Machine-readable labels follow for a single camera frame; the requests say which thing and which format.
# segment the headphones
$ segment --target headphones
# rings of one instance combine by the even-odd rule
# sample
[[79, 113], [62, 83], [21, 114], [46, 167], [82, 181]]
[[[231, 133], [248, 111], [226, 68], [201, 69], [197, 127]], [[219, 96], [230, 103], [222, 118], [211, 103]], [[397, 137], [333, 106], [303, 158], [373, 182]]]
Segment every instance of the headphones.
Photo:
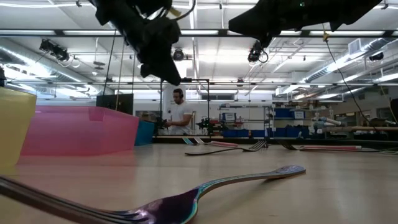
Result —
[[181, 89], [175, 89], [174, 91], [175, 91], [174, 93], [179, 93], [180, 94], [180, 99], [184, 98], [184, 94], [183, 94], [183, 91]]

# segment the man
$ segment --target man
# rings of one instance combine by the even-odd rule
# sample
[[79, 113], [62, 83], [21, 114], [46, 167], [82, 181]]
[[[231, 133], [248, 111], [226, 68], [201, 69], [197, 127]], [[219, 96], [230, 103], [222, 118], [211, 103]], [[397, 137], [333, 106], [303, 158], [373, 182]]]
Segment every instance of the man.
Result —
[[183, 97], [184, 94], [181, 89], [173, 91], [173, 99], [177, 106], [172, 110], [172, 120], [166, 123], [166, 127], [171, 127], [170, 134], [190, 134], [189, 123], [192, 118], [192, 109], [184, 101]]
[[4, 87], [4, 83], [6, 82], [6, 80], [7, 80], [6, 74], [4, 74], [4, 70], [0, 65], [0, 87]]

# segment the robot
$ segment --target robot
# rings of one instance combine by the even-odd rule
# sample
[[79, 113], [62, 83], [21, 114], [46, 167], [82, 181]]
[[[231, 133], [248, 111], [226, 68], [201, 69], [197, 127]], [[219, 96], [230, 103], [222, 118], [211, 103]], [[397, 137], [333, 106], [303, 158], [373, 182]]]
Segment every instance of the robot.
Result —
[[[173, 85], [181, 77], [171, 56], [172, 44], [181, 34], [177, 21], [187, 17], [197, 4], [176, 19], [168, 12], [176, 10], [172, 0], [89, 0], [97, 8], [101, 25], [112, 23], [136, 52], [142, 63], [141, 75], [154, 75]], [[282, 30], [301, 30], [305, 26], [329, 22], [331, 31], [342, 24], [352, 24], [382, 0], [260, 0], [252, 9], [229, 21], [230, 31], [260, 41], [268, 47], [272, 38]], [[157, 12], [154, 19], [149, 17]]]

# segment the wooden table surface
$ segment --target wooden table surface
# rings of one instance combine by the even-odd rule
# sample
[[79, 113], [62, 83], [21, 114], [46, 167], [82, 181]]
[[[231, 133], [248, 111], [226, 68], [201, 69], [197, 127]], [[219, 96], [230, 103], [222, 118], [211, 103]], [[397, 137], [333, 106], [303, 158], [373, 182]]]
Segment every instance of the wooden table surface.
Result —
[[[397, 223], [398, 157], [288, 151], [280, 146], [254, 153], [183, 154], [211, 148], [153, 144], [99, 157], [23, 157], [9, 177], [92, 207], [128, 210], [209, 180], [297, 164], [307, 174], [210, 192], [200, 200], [194, 223]], [[0, 196], [0, 223], [70, 222]]]

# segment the fork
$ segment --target fork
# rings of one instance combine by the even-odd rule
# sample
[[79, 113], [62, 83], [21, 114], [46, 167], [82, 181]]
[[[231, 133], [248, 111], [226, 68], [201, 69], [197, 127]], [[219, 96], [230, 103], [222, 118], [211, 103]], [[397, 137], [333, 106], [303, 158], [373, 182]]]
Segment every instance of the fork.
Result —
[[6, 177], [0, 177], [0, 194], [81, 224], [178, 224], [189, 223], [197, 214], [199, 199], [218, 187], [250, 180], [280, 179], [303, 173], [305, 169], [301, 166], [285, 166], [272, 172], [212, 180], [183, 194], [161, 198], [127, 211], [87, 207]]
[[222, 150], [217, 150], [217, 151], [210, 151], [210, 152], [186, 152], [185, 155], [187, 156], [204, 156], [204, 155], [210, 155], [218, 152], [226, 152], [226, 151], [232, 151], [232, 150], [243, 150], [243, 152], [257, 152], [263, 149], [264, 147], [267, 147], [267, 142], [265, 140], [260, 140], [255, 145], [251, 146], [249, 149], [241, 148], [241, 147], [236, 147], [232, 149], [222, 149]]

